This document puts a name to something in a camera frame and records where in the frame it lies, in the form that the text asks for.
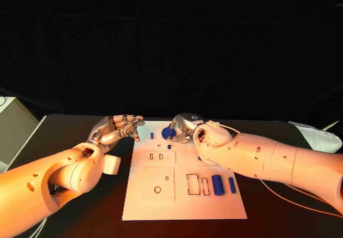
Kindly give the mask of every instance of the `white foam board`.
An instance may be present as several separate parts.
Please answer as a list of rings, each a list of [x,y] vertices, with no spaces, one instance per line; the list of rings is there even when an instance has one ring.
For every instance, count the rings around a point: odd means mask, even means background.
[[[233,172],[197,159],[193,142],[180,144],[162,139],[161,131],[168,123],[146,121],[138,127],[141,141],[133,143],[122,220],[246,219]],[[188,195],[187,175],[197,175],[198,195]],[[221,196],[213,194],[213,175],[221,176]],[[234,194],[230,193],[229,177],[236,185]],[[201,179],[207,179],[208,195],[203,194]]]

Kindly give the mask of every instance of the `rectangular hole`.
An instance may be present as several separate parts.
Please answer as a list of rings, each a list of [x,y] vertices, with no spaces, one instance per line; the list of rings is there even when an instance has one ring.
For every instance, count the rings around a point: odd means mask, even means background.
[[[208,196],[208,185],[207,185],[207,179],[201,178],[201,191],[203,191],[203,195]]]
[[[200,195],[197,175],[187,175],[187,195]]]

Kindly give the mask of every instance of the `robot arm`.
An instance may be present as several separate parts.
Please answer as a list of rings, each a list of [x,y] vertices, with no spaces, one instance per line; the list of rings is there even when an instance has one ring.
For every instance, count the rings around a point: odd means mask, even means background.
[[[0,174],[0,237],[12,237],[35,225],[96,185],[102,172],[116,174],[119,158],[105,155],[118,140],[138,142],[141,116],[105,117],[86,143]],[[47,181],[59,189],[48,191]]]
[[[177,123],[181,128],[185,126],[181,120]],[[193,119],[188,123],[194,125],[188,134],[203,162],[219,164],[250,178],[282,182],[309,191],[343,213],[341,154],[293,147],[244,133],[231,136],[211,121]]]

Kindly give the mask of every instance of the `oval hole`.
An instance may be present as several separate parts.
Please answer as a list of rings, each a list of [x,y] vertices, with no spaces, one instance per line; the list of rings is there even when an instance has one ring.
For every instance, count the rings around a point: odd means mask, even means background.
[[[34,183],[33,183],[33,181],[30,181],[27,183],[27,188],[30,189],[31,192],[34,191]]]
[[[161,192],[161,188],[155,187],[154,191],[155,191],[155,193],[159,193]]]

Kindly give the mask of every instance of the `blue object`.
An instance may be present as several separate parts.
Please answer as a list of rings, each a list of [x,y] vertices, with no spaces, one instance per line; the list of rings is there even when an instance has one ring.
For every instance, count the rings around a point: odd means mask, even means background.
[[[223,192],[223,182],[221,182],[220,175],[211,176],[211,184],[213,184],[214,195],[221,196],[224,192]]]
[[[165,128],[162,129],[162,138],[164,138],[164,140],[165,140],[170,136],[175,136],[175,131],[174,131],[174,129],[170,129],[170,127],[165,127]]]
[[[229,177],[229,183],[230,183],[230,193],[236,193],[234,182],[231,177]]]

